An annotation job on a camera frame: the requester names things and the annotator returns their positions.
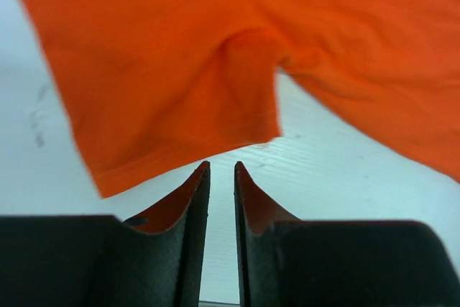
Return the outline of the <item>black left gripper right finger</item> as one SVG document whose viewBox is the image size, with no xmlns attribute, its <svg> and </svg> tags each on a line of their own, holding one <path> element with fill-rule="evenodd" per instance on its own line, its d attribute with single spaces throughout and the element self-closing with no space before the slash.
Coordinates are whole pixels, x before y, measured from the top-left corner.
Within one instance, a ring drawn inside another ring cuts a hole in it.
<svg viewBox="0 0 460 307">
<path fill-rule="evenodd" d="M 234 203 L 242 306 L 457 306 L 437 234 L 409 220 L 301 220 L 238 162 Z"/>
</svg>

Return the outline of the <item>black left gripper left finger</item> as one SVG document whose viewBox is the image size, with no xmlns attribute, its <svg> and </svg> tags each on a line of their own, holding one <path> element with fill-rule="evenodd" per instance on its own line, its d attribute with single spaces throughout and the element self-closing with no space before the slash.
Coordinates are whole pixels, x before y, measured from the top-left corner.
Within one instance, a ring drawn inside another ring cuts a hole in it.
<svg viewBox="0 0 460 307">
<path fill-rule="evenodd" d="M 3 216 L 3 306 L 197 306 L 211 170 L 139 214 Z"/>
</svg>

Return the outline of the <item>orange t shirt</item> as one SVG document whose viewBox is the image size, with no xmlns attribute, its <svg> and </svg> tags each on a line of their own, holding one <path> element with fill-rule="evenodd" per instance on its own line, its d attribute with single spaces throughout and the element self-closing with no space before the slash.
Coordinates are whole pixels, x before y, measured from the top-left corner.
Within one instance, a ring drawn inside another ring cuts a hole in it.
<svg viewBox="0 0 460 307">
<path fill-rule="evenodd" d="M 459 0 L 23 2 L 103 197 L 278 137 L 278 68 L 459 178 Z"/>
</svg>

